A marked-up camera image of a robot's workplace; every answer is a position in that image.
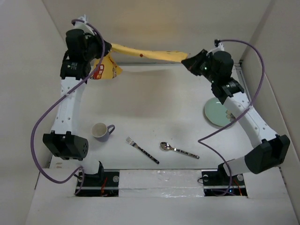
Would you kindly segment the yellow car-print placemat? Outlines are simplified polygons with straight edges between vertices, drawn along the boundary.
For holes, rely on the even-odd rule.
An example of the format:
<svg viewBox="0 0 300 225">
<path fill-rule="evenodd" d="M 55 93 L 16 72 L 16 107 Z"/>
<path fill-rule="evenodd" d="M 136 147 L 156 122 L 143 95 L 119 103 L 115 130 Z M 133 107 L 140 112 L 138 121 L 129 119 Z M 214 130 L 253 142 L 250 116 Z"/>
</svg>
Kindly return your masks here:
<svg viewBox="0 0 300 225">
<path fill-rule="evenodd" d="M 188 57 L 188 53 L 179 51 L 149 51 L 129 48 L 119 44 L 112 44 L 111 50 L 101 61 L 100 67 L 90 77 L 91 80 L 109 80 L 119 76 L 122 69 L 112 58 L 111 53 L 121 53 L 128 56 L 147 58 L 153 60 L 164 60 L 171 62 L 179 62 Z"/>
</svg>

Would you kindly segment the light green plate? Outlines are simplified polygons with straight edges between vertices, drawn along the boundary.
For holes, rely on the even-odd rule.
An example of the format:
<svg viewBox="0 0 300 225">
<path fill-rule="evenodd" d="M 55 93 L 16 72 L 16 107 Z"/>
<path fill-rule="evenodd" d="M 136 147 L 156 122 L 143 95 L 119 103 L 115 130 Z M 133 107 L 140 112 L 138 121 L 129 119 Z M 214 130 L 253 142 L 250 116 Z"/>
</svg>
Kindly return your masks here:
<svg viewBox="0 0 300 225">
<path fill-rule="evenodd" d="M 212 124 L 219 127 L 225 127 L 235 120 L 234 115 L 216 97 L 206 102 L 204 114 Z"/>
</svg>

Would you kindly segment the spoon with black handle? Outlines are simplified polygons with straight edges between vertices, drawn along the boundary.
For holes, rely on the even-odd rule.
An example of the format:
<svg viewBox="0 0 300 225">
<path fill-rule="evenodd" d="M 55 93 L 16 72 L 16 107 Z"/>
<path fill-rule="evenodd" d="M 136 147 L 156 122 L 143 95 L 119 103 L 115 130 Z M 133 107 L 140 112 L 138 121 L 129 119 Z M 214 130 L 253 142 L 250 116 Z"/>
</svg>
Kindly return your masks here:
<svg viewBox="0 0 300 225">
<path fill-rule="evenodd" d="M 177 149 L 177 148 L 174 148 L 172 147 L 169 143 L 167 142 L 161 142 L 160 143 L 160 147 L 161 149 L 165 150 L 165 151 L 173 151 L 173 152 L 177 152 L 177 153 L 180 153 L 182 155 L 185 155 L 185 156 L 188 156 L 188 157 L 191 157 L 191 158 L 195 158 L 195 159 L 199 159 L 200 157 L 198 155 L 195 155 L 195 154 L 192 154 L 192 153 L 189 153 L 189 152 L 186 152 L 184 150 L 180 150 L 180 149 Z"/>
</svg>

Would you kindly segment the fork with black handle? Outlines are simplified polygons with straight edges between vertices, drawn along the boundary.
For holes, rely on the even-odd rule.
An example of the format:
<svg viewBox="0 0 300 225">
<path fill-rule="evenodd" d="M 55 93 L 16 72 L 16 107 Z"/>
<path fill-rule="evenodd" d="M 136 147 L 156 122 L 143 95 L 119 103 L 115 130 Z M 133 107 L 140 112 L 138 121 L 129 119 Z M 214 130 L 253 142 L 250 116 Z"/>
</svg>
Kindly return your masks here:
<svg viewBox="0 0 300 225">
<path fill-rule="evenodd" d="M 126 142 L 130 144 L 132 147 L 138 149 L 142 154 L 144 154 L 146 157 L 148 157 L 150 160 L 155 162 L 157 165 L 160 163 L 156 158 L 154 158 L 151 154 L 149 154 L 147 151 L 142 149 L 139 145 L 137 145 L 136 142 L 134 142 L 130 137 L 126 138 Z"/>
</svg>

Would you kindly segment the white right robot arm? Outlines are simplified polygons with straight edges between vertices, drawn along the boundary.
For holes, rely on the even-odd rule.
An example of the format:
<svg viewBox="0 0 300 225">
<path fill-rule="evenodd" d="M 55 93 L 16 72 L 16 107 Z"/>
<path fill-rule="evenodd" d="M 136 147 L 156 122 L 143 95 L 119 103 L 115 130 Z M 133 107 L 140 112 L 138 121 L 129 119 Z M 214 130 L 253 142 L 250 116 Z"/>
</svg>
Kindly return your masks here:
<svg viewBox="0 0 300 225">
<path fill-rule="evenodd" d="M 235 175 L 259 174 L 284 162 L 290 139 L 267 125 L 253 107 L 254 99 L 249 100 L 243 87 L 232 78 L 234 62 L 231 54 L 224 50 L 222 40 L 215 40 L 214 49 L 203 49 L 181 63 L 189 72 L 202 75 L 211 83 L 212 93 L 234 115 L 253 147 L 245 156 L 218 166 L 219 183 L 226 185 Z"/>
</svg>

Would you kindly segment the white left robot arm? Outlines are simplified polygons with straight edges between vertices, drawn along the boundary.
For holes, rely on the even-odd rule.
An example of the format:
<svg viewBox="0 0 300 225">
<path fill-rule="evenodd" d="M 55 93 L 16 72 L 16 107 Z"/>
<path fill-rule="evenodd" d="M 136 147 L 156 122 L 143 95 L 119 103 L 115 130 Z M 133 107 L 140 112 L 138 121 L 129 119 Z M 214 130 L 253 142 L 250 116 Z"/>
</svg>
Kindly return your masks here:
<svg viewBox="0 0 300 225">
<path fill-rule="evenodd" d="M 85 15 L 72 24 L 73 29 L 66 32 L 67 51 L 60 69 L 63 100 L 50 133 L 43 135 L 43 143 L 53 156 L 82 166 L 89 182 L 99 186 L 104 182 L 104 174 L 99 171 L 100 162 L 88 153 L 88 140 L 79 136 L 79 112 L 83 91 L 92 72 L 91 63 L 107 55 L 111 45 L 88 25 Z"/>
</svg>

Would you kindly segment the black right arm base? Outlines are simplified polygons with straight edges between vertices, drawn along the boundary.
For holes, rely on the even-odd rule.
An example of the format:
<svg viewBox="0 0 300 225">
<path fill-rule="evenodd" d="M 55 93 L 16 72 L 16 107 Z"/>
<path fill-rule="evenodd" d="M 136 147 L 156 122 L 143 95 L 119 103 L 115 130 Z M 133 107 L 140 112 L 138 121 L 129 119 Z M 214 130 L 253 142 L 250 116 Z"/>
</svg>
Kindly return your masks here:
<svg viewBox="0 0 300 225">
<path fill-rule="evenodd" d="M 219 169 L 201 170 L 201 176 L 197 180 L 203 185 L 204 196 L 248 196 L 243 174 L 230 177 Z"/>
</svg>

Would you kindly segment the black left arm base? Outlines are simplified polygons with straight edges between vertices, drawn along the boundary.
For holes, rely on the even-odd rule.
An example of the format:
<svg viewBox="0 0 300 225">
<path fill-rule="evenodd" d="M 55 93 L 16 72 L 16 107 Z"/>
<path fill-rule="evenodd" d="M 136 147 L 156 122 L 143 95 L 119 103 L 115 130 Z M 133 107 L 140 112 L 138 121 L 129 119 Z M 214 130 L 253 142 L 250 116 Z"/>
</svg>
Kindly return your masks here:
<svg viewBox="0 0 300 225">
<path fill-rule="evenodd" d="M 95 174 L 84 174 L 84 181 L 77 175 L 75 196 L 78 197 L 118 197 L 120 170 L 106 170 L 99 161 L 98 171 Z"/>
</svg>

